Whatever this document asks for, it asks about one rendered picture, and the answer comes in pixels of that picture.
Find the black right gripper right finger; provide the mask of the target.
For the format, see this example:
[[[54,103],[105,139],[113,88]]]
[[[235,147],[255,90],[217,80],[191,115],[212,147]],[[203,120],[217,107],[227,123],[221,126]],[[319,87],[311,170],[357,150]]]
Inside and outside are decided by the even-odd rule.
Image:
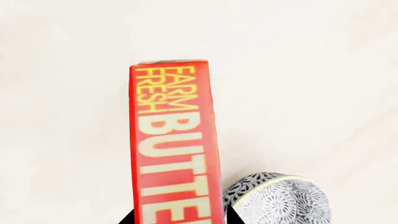
[[[245,224],[230,204],[227,204],[226,224]]]

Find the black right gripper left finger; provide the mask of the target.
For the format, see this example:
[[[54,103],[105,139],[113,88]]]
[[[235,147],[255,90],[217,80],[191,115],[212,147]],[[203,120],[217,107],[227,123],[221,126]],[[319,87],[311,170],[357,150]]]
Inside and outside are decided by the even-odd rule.
[[[135,224],[134,210],[131,210],[118,224]]]

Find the red butter box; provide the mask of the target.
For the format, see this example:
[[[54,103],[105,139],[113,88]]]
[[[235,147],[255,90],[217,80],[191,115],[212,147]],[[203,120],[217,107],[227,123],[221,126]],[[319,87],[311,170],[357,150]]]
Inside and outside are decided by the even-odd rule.
[[[135,224],[224,224],[208,61],[131,66],[129,121]]]

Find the black white patterned bowl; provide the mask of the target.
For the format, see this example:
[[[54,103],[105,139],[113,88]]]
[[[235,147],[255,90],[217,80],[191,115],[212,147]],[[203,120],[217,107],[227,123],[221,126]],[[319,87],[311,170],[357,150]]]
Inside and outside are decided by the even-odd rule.
[[[226,188],[223,206],[233,208],[244,224],[332,224],[326,193],[298,175],[247,175]]]

